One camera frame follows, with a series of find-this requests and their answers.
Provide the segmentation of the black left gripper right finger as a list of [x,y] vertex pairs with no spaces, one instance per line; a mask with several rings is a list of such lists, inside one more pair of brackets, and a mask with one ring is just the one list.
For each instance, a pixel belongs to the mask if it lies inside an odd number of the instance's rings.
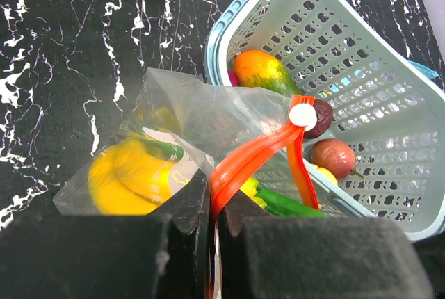
[[224,298],[433,298],[406,235],[381,218],[270,216],[237,193],[218,216]]

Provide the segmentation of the clear bag orange zipper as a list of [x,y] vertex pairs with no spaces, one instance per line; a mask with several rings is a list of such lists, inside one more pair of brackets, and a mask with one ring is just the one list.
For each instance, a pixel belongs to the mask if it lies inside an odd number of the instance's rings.
[[[151,69],[135,109],[169,108],[179,123],[172,137],[195,162],[197,171],[209,174],[243,143],[282,127],[292,105],[290,97],[265,88],[210,86],[187,74]],[[95,157],[54,197],[63,215],[105,215],[95,207],[88,190],[88,171]]]

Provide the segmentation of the yellow banana bunch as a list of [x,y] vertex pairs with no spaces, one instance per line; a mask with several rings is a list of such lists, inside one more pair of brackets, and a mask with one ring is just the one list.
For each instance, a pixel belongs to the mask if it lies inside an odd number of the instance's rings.
[[148,214],[191,181],[197,165],[172,137],[178,131],[165,106],[131,113],[116,144],[97,155],[88,171],[88,190],[100,213]]

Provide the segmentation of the green chili pepper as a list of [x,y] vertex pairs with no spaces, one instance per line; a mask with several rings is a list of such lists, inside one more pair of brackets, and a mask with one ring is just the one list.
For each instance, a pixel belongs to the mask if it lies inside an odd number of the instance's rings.
[[265,210],[274,216],[324,218],[322,211],[307,207],[285,195],[259,185],[256,197],[265,203]]

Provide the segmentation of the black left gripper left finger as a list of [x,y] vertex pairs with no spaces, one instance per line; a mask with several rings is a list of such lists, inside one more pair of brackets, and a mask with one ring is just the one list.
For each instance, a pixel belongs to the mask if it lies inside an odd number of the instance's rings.
[[1,232],[1,297],[205,298],[209,202],[196,172],[146,216],[20,218]]

